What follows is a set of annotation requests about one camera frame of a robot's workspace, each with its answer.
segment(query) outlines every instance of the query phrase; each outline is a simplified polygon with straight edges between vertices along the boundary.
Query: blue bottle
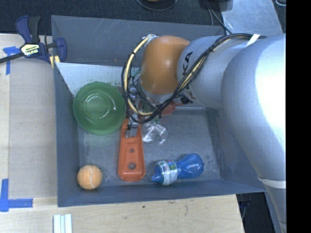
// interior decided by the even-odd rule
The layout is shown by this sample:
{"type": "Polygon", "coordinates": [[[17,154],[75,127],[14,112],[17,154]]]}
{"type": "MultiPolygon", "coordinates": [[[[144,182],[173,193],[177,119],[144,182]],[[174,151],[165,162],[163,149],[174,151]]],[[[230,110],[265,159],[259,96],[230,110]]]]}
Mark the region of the blue bottle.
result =
{"type": "Polygon", "coordinates": [[[204,163],[197,154],[188,154],[181,161],[162,160],[155,165],[155,175],[152,182],[170,185],[177,179],[193,179],[201,175],[204,163]]]}

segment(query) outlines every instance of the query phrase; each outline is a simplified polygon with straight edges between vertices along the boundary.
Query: gray bin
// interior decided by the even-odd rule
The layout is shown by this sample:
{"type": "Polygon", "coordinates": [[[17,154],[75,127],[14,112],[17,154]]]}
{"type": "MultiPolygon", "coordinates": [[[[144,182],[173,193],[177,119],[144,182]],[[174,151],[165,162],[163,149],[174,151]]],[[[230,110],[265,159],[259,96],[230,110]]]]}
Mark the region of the gray bin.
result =
{"type": "MultiPolygon", "coordinates": [[[[149,200],[175,200],[215,195],[265,191],[257,174],[233,137],[222,110],[196,104],[180,106],[161,124],[168,130],[164,144],[144,144],[146,175],[139,182],[125,182],[117,175],[120,130],[109,135],[92,135],[77,123],[73,98],[92,81],[119,87],[121,68],[128,55],[149,33],[175,35],[189,41],[221,35],[220,27],[174,23],[52,17],[53,38],[64,37],[68,46],[65,63],[54,68],[58,206],[149,200]],[[193,180],[177,180],[170,186],[151,182],[154,165],[161,159],[181,159],[197,153],[204,172],[193,180]],[[103,182],[95,190],[83,190],[77,172],[86,164],[103,171],[103,182]]],[[[143,52],[133,61],[141,65],[143,52]]]]}

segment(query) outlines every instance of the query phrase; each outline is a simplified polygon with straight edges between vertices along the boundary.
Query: tennis ball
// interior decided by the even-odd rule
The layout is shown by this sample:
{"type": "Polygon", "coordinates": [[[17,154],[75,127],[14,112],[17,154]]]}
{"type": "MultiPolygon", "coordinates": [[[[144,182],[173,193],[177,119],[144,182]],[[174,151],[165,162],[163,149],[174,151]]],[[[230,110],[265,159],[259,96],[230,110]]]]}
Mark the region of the tennis ball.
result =
{"type": "Polygon", "coordinates": [[[103,179],[101,170],[95,165],[86,165],[80,168],[77,180],[79,185],[86,190],[97,188],[103,179]]]}

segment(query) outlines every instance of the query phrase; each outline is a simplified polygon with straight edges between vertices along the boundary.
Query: green bowl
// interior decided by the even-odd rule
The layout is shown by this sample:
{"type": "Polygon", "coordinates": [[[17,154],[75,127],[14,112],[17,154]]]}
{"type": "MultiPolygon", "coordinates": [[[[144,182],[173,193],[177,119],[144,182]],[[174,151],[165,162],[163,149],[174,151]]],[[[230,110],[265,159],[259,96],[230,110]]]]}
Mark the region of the green bowl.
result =
{"type": "Polygon", "coordinates": [[[125,104],[116,87],[103,82],[83,86],[73,100],[73,112],[86,131],[104,135],[116,131],[125,120],[125,104]]]}

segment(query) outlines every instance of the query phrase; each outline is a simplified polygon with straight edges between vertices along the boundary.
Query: orange tool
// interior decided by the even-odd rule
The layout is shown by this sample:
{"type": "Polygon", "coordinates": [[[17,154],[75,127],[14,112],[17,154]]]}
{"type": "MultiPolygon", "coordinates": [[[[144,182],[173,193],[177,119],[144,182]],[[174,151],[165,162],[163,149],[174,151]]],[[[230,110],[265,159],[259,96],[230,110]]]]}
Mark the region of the orange tool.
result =
{"type": "Polygon", "coordinates": [[[121,127],[118,175],[124,181],[139,181],[146,174],[144,152],[141,138],[141,126],[138,125],[136,136],[126,137],[128,130],[126,119],[121,127]]]}

